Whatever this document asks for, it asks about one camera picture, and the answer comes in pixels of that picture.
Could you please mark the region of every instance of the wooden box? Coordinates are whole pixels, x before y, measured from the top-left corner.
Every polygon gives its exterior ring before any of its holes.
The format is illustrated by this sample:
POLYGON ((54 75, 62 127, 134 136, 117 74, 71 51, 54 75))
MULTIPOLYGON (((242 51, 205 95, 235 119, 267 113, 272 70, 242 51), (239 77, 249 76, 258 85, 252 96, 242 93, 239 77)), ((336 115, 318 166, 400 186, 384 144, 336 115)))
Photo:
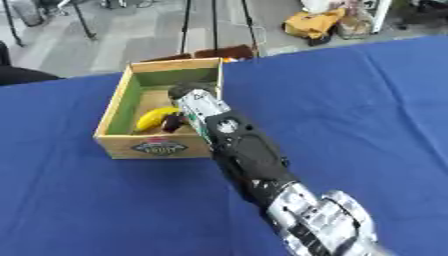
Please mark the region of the wooden box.
POLYGON ((129 65, 95 131, 95 140, 114 159, 209 157, 204 140, 189 126, 175 133, 155 128, 134 133, 144 113, 170 106, 168 89, 186 82, 213 86, 221 98, 221 59, 187 59, 129 65))

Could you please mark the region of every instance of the box label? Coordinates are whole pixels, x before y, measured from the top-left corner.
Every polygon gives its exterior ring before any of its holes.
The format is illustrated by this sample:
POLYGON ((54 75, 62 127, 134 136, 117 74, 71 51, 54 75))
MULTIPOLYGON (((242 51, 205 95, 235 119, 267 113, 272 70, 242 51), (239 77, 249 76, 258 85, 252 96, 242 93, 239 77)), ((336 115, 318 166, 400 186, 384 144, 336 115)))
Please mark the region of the box label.
POLYGON ((188 147, 178 142, 169 141, 163 138, 151 138, 148 141, 132 146, 131 148, 155 156, 169 156, 184 151, 188 147))

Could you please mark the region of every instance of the blue tablecloth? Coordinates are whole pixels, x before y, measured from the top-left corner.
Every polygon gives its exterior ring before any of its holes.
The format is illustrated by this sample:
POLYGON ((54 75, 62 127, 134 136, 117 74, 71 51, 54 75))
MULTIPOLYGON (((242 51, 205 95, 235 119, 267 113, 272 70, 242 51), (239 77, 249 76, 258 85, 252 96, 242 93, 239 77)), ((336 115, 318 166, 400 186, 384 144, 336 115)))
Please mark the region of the blue tablecloth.
MULTIPOLYGON (((224 67, 225 100, 315 193, 341 189, 401 255, 448 255, 446 37, 224 67)), ((111 160, 119 74, 0 88, 0 255, 285 255, 208 159, 111 160)))

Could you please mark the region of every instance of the black chair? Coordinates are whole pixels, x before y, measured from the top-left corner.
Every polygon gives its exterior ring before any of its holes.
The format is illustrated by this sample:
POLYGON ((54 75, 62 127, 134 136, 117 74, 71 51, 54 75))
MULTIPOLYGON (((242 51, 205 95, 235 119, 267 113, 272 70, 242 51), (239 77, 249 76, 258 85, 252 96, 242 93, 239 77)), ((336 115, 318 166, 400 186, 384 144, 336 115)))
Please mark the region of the black chair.
POLYGON ((11 66, 8 47, 3 41, 0 41, 0 66, 11 66))
POLYGON ((448 19, 448 4, 421 0, 417 6, 409 6, 401 14, 401 21, 398 28, 406 30, 410 24, 425 23, 435 19, 448 19))
POLYGON ((37 70, 13 67, 6 44, 0 41, 0 86, 60 79, 37 70))

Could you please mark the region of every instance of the yellow banana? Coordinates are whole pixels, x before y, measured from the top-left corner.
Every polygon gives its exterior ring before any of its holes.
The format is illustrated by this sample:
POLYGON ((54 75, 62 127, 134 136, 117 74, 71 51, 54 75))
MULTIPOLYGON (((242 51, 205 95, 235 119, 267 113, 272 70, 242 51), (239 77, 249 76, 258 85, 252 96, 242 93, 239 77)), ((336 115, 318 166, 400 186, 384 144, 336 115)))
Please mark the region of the yellow banana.
POLYGON ((141 132, 149 128, 157 127, 162 124, 163 118, 166 115, 179 111, 179 108, 176 107, 161 107, 153 109, 140 117, 135 125, 134 131, 141 132))

